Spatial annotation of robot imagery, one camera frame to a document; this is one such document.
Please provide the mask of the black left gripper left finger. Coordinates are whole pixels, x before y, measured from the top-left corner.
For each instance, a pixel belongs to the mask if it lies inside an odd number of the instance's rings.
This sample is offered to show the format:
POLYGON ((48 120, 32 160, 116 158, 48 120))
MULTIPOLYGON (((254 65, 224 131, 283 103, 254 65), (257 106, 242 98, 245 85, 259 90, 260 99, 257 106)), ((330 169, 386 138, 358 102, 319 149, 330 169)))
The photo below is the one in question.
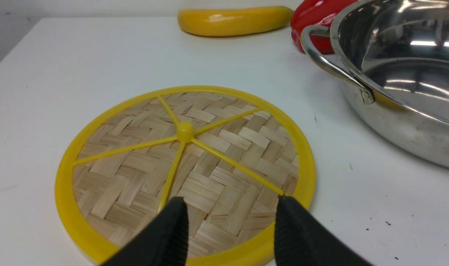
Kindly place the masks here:
POLYGON ((183 197, 173 197, 128 244, 102 266, 184 266, 188 256, 189 219, 183 197))

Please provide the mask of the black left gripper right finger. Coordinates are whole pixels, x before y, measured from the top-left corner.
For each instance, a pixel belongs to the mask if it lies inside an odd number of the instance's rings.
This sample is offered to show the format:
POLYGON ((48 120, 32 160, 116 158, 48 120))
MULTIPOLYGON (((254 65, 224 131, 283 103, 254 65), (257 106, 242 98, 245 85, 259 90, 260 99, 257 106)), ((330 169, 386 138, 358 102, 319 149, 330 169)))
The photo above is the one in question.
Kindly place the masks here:
POLYGON ((277 266, 371 266, 291 196, 279 197, 274 256, 277 266))

